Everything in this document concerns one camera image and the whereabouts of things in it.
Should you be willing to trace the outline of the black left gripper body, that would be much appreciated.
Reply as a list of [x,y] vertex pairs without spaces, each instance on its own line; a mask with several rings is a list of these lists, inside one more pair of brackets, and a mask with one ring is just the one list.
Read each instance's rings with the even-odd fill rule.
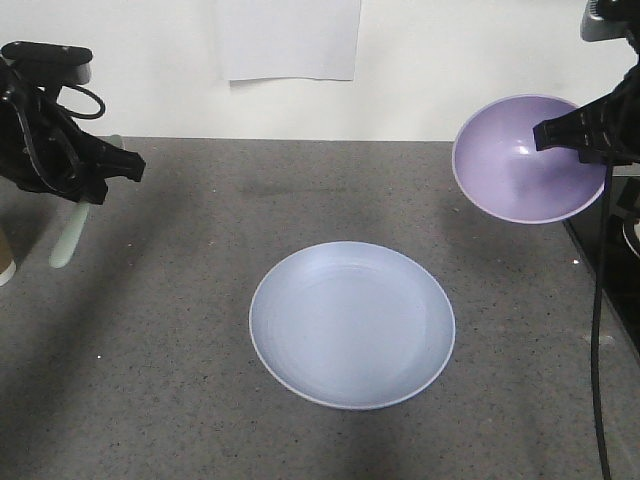
[[45,92],[1,66],[1,176],[20,189],[75,200],[86,175],[65,119]]

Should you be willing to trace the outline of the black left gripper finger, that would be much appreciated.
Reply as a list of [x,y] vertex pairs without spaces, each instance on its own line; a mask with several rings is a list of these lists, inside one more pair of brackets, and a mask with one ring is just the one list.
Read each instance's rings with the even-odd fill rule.
[[96,137],[83,133],[79,140],[79,157],[90,172],[100,178],[125,177],[140,182],[146,167],[142,157],[124,148],[118,134]]
[[89,174],[76,181],[74,196],[76,202],[103,204],[108,193],[108,186],[101,174]]

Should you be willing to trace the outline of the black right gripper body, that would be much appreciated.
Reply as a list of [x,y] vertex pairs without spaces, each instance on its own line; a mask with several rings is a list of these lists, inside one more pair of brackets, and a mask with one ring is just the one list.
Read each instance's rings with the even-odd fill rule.
[[607,95],[605,123],[614,164],[639,162],[639,60]]

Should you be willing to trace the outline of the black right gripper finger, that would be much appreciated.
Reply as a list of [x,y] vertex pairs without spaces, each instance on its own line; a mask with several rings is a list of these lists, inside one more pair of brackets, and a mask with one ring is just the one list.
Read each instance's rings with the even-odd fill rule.
[[599,164],[599,165],[630,165],[631,160],[624,156],[614,155],[607,152],[599,152],[595,150],[580,150],[578,153],[579,161],[583,164]]
[[611,150],[614,133],[608,116],[609,103],[608,97],[602,97],[565,115],[538,123],[533,128],[536,149]]

